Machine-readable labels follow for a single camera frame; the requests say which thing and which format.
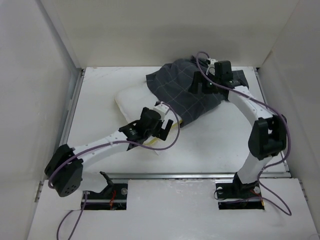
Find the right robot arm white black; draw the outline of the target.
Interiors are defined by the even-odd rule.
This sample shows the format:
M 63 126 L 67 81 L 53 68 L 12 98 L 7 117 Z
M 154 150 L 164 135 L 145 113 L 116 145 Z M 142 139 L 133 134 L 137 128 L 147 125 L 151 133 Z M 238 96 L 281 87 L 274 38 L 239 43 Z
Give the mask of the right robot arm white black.
M 192 94 L 221 94 L 234 104 L 252 126 L 248 139 L 249 154 L 243 166 L 234 174 L 231 183 L 218 187 L 224 199 L 251 198 L 265 166 L 287 146 L 283 117 L 272 113 L 251 94 L 247 81 L 232 71 L 228 60 L 208 58 L 205 72 L 193 75 L 188 91 Z

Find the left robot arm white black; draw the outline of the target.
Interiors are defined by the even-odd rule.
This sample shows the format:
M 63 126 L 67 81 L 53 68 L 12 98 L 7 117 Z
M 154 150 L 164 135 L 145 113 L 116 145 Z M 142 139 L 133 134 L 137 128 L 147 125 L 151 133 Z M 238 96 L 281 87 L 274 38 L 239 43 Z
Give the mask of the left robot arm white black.
M 109 197 L 114 189 L 111 178 L 104 171 L 90 173 L 88 168 L 136 147 L 152 150 L 153 147 L 145 145 L 145 141 L 149 138 L 167 139 L 174 124 L 169 118 L 173 112 L 168 104 L 157 102 L 152 109 L 144 107 L 138 120 L 102 139 L 76 147 L 59 146 L 44 170 L 48 187 L 62 198 L 76 190 L 95 193 L 103 199 Z

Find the white pillow with yellow edge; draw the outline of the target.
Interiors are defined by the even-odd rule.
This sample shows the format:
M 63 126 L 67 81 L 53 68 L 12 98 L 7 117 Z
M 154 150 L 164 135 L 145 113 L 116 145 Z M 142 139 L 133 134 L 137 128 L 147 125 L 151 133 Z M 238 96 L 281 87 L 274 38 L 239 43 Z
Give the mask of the white pillow with yellow edge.
M 128 123 L 138 120 L 144 107 L 156 111 L 166 110 L 166 113 L 163 114 L 164 119 L 161 127 L 166 127 L 169 120 L 173 121 L 166 140 L 150 136 L 143 142 L 143 145 L 150 147 L 157 155 L 176 145 L 180 136 L 182 118 L 163 103 L 157 106 L 156 103 L 161 101 L 149 90 L 146 82 L 120 90 L 115 95 L 115 102 Z

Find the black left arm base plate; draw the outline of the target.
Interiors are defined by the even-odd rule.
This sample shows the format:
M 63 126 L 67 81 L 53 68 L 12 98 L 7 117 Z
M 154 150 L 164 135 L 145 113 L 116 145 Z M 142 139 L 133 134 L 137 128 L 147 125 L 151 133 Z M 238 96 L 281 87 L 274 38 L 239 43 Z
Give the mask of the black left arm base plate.
M 82 195 L 80 206 L 90 211 L 123 211 L 127 209 L 128 181 L 116 180 L 102 192 L 89 191 L 87 200 Z

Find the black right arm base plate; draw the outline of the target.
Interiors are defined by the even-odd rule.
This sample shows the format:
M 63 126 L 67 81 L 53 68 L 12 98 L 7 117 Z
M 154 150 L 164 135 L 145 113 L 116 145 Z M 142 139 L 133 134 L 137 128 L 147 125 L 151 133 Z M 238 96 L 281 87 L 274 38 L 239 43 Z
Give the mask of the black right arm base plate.
M 216 182 L 214 198 L 219 210 L 264 210 L 261 189 L 258 182 L 239 186 L 233 182 Z

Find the dark grey checked pillowcase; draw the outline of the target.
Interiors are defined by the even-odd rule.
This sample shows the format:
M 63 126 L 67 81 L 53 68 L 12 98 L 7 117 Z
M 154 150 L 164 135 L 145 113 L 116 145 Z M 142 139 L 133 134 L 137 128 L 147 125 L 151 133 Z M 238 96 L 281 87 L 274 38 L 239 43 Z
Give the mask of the dark grey checked pillowcase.
M 145 76 L 151 93 L 161 102 L 169 104 L 181 118 L 181 127 L 194 122 L 227 99 L 220 93 L 188 92 L 194 73 L 198 70 L 196 58 L 191 56 L 166 63 L 159 70 Z

